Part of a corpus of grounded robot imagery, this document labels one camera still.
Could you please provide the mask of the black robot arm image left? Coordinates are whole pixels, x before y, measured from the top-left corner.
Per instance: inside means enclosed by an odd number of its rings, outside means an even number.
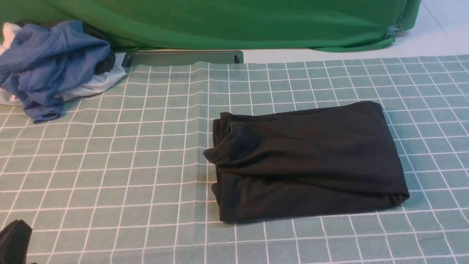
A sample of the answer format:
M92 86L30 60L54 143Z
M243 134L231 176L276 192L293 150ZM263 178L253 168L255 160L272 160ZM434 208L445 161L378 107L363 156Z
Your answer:
M23 220L14 220L0 232L0 263L25 264L33 229Z

